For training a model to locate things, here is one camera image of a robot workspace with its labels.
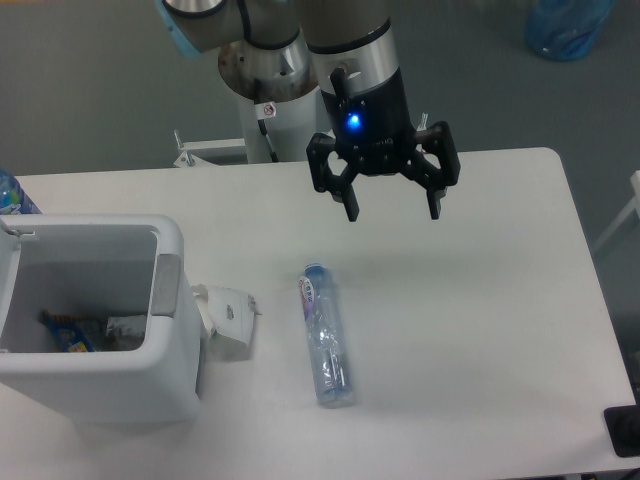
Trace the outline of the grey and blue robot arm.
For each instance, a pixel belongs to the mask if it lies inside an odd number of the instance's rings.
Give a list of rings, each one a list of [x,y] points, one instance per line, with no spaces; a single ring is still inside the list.
[[[385,1],[160,1],[178,51],[218,54],[239,101],[251,163],[306,161],[313,188],[350,221],[358,176],[400,174],[426,193],[430,214],[459,179],[447,123],[410,118]]]

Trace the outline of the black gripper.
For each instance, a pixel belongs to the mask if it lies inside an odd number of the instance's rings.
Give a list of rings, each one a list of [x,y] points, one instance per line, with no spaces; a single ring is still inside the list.
[[[353,181],[358,173],[390,176],[400,172],[425,190],[430,217],[438,220],[441,201],[460,175],[449,124],[438,121],[424,130],[414,128],[399,70],[361,92],[341,67],[331,72],[329,80],[337,91],[324,92],[322,97],[336,139],[316,132],[306,148],[315,191],[329,192],[344,206],[348,220],[355,222],[359,205]],[[340,174],[329,165],[331,153],[347,162]]]

